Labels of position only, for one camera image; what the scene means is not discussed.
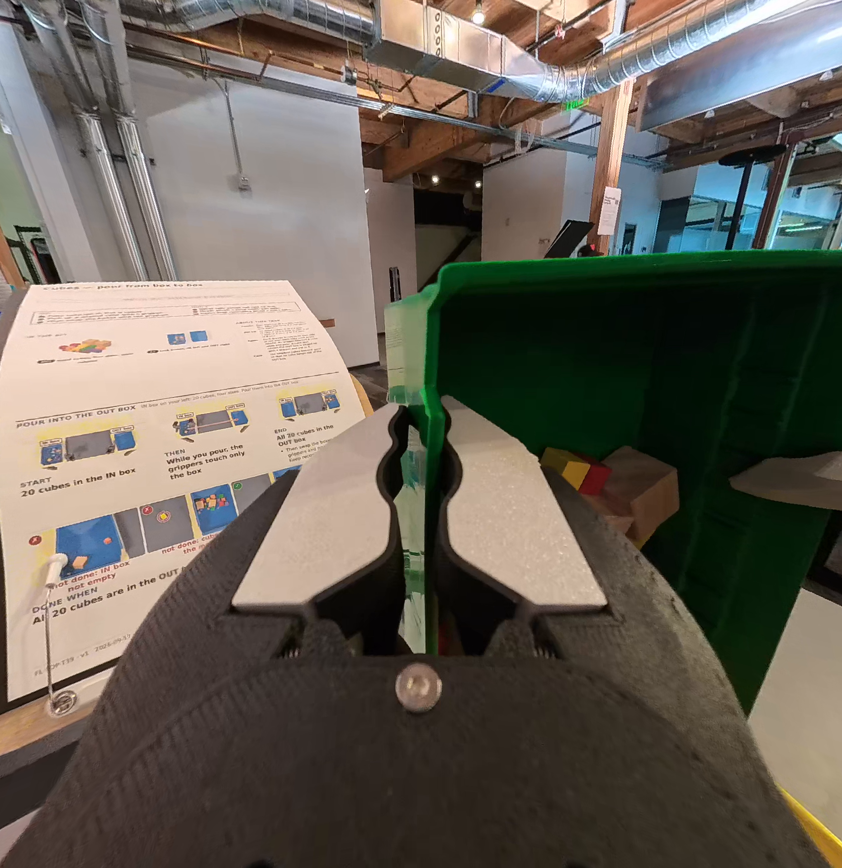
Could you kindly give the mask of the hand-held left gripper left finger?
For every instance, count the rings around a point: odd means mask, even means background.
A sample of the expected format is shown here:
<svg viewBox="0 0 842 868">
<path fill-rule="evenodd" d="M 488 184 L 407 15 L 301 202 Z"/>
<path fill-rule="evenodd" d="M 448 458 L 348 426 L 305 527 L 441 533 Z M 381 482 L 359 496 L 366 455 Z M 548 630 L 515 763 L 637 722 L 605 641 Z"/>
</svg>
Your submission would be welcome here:
<svg viewBox="0 0 842 868">
<path fill-rule="evenodd" d="M 347 638 L 395 638 L 405 605 L 395 498 L 410 413 L 387 405 L 297 472 L 232 608 L 335 622 Z"/>
</svg>

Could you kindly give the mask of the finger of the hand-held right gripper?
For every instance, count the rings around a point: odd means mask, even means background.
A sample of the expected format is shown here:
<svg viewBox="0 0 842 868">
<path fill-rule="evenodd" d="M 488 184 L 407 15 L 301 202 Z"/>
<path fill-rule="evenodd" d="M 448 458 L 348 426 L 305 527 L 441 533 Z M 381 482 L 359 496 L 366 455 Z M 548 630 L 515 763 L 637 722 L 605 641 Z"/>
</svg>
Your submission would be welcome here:
<svg viewBox="0 0 842 868">
<path fill-rule="evenodd" d="M 768 501 L 842 511 L 842 451 L 808 458 L 768 458 L 729 479 Z"/>
</svg>

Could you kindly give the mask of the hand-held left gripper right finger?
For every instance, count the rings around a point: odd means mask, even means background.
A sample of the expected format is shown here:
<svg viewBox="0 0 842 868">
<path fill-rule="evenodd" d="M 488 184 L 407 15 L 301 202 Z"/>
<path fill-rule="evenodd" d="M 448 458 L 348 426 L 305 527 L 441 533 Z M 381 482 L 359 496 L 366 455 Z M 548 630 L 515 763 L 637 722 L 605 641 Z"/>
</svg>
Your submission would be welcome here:
<svg viewBox="0 0 842 868">
<path fill-rule="evenodd" d="M 534 455 L 452 396 L 440 457 L 433 580 L 462 650 L 541 616 L 603 612 L 608 598 Z"/>
</svg>

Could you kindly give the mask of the pile of wooden cubes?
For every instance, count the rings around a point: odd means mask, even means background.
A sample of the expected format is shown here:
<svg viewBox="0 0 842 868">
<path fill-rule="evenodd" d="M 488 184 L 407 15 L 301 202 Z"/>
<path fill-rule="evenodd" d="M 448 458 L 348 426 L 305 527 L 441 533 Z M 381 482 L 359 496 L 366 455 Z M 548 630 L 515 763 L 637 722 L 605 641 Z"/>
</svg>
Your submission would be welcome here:
<svg viewBox="0 0 842 868">
<path fill-rule="evenodd" d="M 676 469 L 630 446 L 603 459 L 549 447 L 539 463 L 574 488 L 636 548 L 643 548 L 680 507 Z"/>
</svg>

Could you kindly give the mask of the green plastic box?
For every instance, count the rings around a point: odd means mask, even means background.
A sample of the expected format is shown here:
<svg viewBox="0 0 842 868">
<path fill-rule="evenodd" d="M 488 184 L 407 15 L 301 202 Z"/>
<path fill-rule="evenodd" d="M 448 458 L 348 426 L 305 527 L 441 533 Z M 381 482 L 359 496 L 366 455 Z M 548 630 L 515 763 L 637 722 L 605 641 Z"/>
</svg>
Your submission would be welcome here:
<svg viewBox="0 0 842 868">
<path fill-rule="evenodd" d="M 425 517 L 442 497 L 444 396 L 537 456 L 630 446 L 676 469 L 679 510 L 643 551 L 751 712 L 842 511 L 729 479 L 842 451 L 842 251 L 456 264 L 386 314 L 389 397 L 419 429 Z"/>
</svg>

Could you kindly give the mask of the yellow plastic box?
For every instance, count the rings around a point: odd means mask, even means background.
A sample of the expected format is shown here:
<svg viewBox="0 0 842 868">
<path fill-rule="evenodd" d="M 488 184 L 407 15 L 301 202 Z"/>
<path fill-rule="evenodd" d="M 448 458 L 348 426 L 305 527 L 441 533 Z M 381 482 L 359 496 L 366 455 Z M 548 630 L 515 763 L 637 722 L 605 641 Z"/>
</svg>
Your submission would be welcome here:
<svg viewBox="0 0 842 868">
<path fill-rule="evenodd" d="M 789 809 L 831 867 L 842 867 L 842 841 L 818 821 L 800 802 L 780 787 Z"/>
</svg>

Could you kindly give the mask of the printed instruction sheet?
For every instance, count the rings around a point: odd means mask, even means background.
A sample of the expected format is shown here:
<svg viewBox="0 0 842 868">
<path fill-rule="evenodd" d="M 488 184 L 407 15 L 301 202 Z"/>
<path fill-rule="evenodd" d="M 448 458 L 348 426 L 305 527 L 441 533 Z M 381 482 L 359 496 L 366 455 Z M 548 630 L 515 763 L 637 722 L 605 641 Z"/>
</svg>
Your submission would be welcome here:
<svg viewBox="0 0 842 868">
<path fill-rule="evenodd" d="M 15 293 L 0 314 L 0 714 L 110 667 L 202 548 L 364 415 L 285 280 Z"/>
</svg>

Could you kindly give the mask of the black monitor screen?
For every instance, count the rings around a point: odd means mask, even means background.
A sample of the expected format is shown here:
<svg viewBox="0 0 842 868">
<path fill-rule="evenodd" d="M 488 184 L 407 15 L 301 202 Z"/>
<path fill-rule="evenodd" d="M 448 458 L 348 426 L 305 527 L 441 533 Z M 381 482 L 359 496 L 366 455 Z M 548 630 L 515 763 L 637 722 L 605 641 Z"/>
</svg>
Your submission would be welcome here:
<svg viewBox="0 0 842 868">
<path fill-rule="evenodd" d="M 567 259 L 572 257 L 593 227 L 593 222 L 567 219 L 550 243 L 543 258 Z"/>
</svg>

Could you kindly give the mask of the black round high table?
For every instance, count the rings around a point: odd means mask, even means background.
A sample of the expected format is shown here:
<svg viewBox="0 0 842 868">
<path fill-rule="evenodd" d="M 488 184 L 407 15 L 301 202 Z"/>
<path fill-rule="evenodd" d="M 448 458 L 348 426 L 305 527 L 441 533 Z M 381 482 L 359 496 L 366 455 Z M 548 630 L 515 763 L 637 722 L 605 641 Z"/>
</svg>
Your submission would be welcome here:
<svg viewBox="0 0 842 868">
<path fill-rule="evenodd" d="M 733 214 L 729 223 L 728 236 L 724 247 L 726 251 L 733 250 L 737 235 L 740 232 L 741 214 L 746 200 L 753 165 L 756 163 L 766 164 L 772 162 L 777 157 L 783 155 L 784 152 L 785 146 L 783 144 L 751 146 L 728 153 L 719 159 L 718 164 L 721 167 L 741 169 L 741 181 L 734 201 Z"/>
</svg>

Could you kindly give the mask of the silver vertical pipe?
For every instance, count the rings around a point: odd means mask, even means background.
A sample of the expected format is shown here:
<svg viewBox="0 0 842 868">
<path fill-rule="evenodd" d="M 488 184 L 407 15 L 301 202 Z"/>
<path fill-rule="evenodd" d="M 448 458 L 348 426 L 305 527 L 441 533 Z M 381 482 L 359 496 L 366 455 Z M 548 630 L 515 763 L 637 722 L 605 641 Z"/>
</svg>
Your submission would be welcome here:
<svg viewBox="0 0 842 868">
<path fill-rule="evenodd" d="M 147 280 L 147 267 L 128 211 L 128 204 L 114 167 L 101 118 L 96 112 L 74 108 L 73 113 L 90 160 L 102 203 L 110 219 L 128 268 L 139 280 Z"/>
<path fill-rule="evenodd" d="M 177 281 L 175 259 L 166 234 L 140 129 L 132 115 L 115 113 L 114 122 L 119 132 L 139 209 L 142 212 L 147 237 L 155 255 L 159 276 L 167 281 Z"/>
</svg>

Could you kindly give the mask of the wooden display board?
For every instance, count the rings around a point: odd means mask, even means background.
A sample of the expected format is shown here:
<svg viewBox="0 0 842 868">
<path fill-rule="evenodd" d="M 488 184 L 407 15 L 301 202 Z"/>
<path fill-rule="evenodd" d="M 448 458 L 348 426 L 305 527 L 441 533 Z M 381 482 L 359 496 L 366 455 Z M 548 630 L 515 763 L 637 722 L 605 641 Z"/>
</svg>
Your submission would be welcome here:
<svg viewBox="0 0 842 868">
<path fill-rule="evenodd" d="M 0 755 L 79 721 L 166 589 L 286 472 L 362 419 L 348 376 L 162 397 L 0 426 L 7 696 Z M 47 712 L 47 560 L 68 563 L 51 596 L 57 692 Z"/>
</svg>

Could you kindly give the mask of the wall conduit with junction box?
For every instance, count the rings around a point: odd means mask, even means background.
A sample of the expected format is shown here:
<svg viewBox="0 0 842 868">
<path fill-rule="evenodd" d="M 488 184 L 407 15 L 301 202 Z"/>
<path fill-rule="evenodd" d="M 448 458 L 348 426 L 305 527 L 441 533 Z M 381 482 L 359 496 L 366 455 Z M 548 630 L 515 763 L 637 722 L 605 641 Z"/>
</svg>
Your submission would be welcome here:
<svg viewBox="0 0 842 868">
<path fill-rule="evenodd" d="M 235 117 L 232 109 L 231 102 L 231 93 L 230 93 L 230 82 L 226 79 L 216 78 L 214 79 L 214 83 L 220 93 L 222 94 L 223 101 L 225 103 L 225 109 L 227 113 L 227 123 L 228 130 L 231 140 L 232 146 L 232 156 L 234 160 L 234 166 L 236 171 L 236 183 L 237 188 L 240 193 L 251 193 L 251 182 L 246 174 L 244 169 L 242 155 L 241 155 L 241 147 L 238 138 L 238 131 L 236 127 Z"/>
</svg>

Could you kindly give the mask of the silver ventilation duct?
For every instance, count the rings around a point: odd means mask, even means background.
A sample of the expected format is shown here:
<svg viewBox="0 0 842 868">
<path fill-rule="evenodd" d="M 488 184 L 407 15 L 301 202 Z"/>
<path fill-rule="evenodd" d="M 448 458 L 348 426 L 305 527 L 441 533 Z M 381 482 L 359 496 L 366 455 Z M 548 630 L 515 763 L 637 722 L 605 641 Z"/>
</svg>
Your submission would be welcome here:
<svg viewBox="0 0 842 868">
<path fill-rule="evenodd" d="M 124 18 L 187 33 L 268 16 L 361 47 L 364 59 L 460 89 L 536 103 L 606 93 L 702 49 L 826 2 L 691 2 L 632 31 L 609 51 L 571 66 L 545 63 L 510 38 L 443 9 L 411 1 L 126 1 Z"/>
</svg>

